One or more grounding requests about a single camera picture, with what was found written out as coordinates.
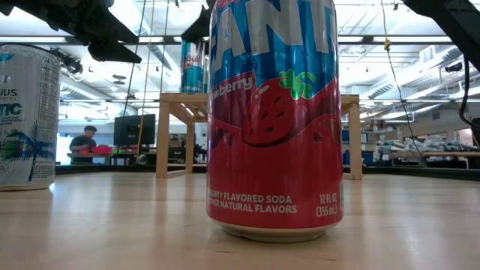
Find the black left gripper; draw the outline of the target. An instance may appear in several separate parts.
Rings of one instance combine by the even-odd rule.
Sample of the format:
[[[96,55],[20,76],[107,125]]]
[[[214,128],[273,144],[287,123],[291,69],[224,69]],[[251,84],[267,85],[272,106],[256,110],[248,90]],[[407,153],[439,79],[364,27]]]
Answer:
[[[113,3],[99,0],[1,0],[1,13],[9,16],[19,8],[55,31],[61,29],[79,40],[96,38],[136,43],[139,41],[126,25],[115,17]],[[91,57],[99,62],[140,63],[142,59],[118,42],[92,41],[88,45]]]

